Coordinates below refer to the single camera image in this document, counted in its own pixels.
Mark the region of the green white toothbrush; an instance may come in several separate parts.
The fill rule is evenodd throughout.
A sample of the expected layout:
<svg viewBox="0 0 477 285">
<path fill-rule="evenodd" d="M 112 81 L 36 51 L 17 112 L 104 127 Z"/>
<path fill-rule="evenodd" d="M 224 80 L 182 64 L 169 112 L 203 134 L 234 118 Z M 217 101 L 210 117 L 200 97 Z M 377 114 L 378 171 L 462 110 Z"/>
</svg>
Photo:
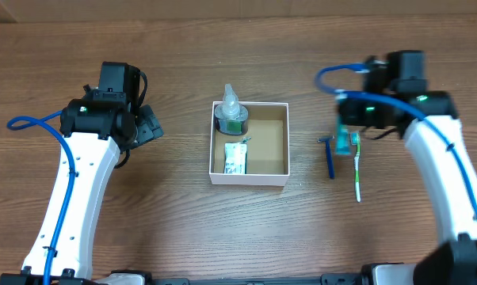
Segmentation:
<svg viewBox="0 0 477 285">
<path fill-rule="evenodd" d="M 355 170 L 355 195 L 357 202 L 361 202 L 361 188 L 360 188 L 360 171 L 359 171 L 359 162 L 361 156 L 361 137 L 358 132 L 353 132 L 350 134 L 350 143 L 356 147 L 356 152 L 353 158 L 353 165 Z"/>
</svg>

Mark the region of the Colgate toothpaste tube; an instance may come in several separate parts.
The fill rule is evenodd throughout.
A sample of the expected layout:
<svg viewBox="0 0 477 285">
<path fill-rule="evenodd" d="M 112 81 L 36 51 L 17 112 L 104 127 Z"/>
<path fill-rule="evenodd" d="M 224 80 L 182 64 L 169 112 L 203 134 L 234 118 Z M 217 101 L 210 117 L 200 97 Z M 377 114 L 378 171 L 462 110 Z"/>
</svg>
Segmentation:
<svg viewBox="0 0 477 285">
<path fill-rule="evenodd" d="M 336 155 L 351 154 L 350 147 L 349 147 L 349 131 L 347 126 L 345 126 L 341 122 L 338 122 L 337 124 L 335 154 Z"/>
</svg>

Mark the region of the blue disposable razor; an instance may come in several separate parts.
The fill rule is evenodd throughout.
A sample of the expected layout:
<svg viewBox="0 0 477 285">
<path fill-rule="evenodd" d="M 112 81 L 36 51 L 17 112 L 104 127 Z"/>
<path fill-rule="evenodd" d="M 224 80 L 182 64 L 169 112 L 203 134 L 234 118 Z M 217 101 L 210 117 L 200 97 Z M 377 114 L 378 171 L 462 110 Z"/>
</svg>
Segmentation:
<svg viewBox="0 0 477 285">
<path fill-rule="evenodd" d="M 335 178 L 334 172 L 334 161 L 332 157 L 331 141 L 334 139 L 334 136 L 327 136 L 317 139 L 318 143 L 325 144 L 325 153 L 326 153 L 326 163 L 328 168 L 328 175 L 330 179 Z"/>
</svg>

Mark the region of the green white packet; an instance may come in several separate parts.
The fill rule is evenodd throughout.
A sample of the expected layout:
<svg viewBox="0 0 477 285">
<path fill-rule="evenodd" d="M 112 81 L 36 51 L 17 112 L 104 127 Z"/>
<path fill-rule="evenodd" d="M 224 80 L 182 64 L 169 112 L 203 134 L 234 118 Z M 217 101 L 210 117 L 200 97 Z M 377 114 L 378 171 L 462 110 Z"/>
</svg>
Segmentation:
<svg viewBox="0 0 477 285">
<path fill-rule="evenodd" d="M 224 144 L 225 160 L 223 172 L 225 174 L 246 174 L 247 143 L 250 140 L 251 137 L 244 137 L 240 142 L 226 142 Z"/>
</svg>

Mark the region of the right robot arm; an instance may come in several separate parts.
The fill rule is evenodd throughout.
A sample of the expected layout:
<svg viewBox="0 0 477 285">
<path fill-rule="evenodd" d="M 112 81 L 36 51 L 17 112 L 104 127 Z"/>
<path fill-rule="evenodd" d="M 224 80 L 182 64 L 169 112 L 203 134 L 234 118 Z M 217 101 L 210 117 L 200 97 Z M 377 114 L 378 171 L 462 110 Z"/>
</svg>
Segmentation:
<svg viewBox="0 0 477 285">
<path fill-rule="evenodd" d="M 433 205 L 438 246 L 417 264 L 374 264 L 364 284 L 477 284 L 477 174 L 444 92 L 337 92 L 344 124 L 394 125 Z"/>
</svg>

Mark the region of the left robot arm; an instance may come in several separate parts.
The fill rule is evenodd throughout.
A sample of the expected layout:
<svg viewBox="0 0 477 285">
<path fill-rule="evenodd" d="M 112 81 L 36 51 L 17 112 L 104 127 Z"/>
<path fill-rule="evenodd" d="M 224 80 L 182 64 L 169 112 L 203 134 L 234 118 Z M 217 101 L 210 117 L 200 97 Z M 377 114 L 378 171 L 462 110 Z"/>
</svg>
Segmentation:
<svg viewBox="0 0 477 285">
<path fill-rule="evenodd" d="M 91 284 L 93 241 L 101 205 L 114 169 L 131 150 L 163 135 L 144 92 L 88 89 L 56 113 L 60 129 L 47 119 L 18 116 L 7 127 L 38 125 L 61 146 L 59 170 L 44 221 L 18 274 L 1 284 Z"/>
</svg>

